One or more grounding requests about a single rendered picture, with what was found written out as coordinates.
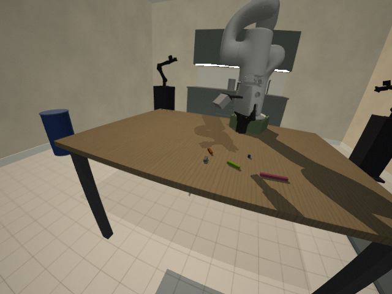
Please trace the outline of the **pink rod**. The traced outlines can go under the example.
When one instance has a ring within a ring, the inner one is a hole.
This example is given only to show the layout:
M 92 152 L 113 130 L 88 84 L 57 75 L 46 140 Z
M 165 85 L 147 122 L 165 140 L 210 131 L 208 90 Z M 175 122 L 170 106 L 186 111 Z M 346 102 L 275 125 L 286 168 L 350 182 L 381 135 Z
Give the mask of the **pink rod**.
M 272 174 L 268 174 L 268 173 L 262 173 L 262 172 L 260 172 L 260 176 L 266 177 L 266 178 L 278 179 L 278 180 L 281 180 L 281 181 L 288 181 L 288 178 L 287 178 L 287 177 L 278 176 L 278 175 L 272 175 Z

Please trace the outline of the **lime green rod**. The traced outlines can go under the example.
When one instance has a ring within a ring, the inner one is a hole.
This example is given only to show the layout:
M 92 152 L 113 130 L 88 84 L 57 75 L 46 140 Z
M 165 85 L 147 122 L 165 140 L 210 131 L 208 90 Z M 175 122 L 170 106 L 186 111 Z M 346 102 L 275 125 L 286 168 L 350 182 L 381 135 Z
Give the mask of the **lime green rod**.
M 237 168 L 237 169 L 240 169 L 240 166 L 239 165 L 237 165 L 237 164 L 235 164 L 235 163 L 233 163 L 233 162 L 231 162 L 231 161 L 227 161 L 227 164 L 229 164 L 229 165 L 231 165 L 232 167 L 235 167 L 235 168 Z

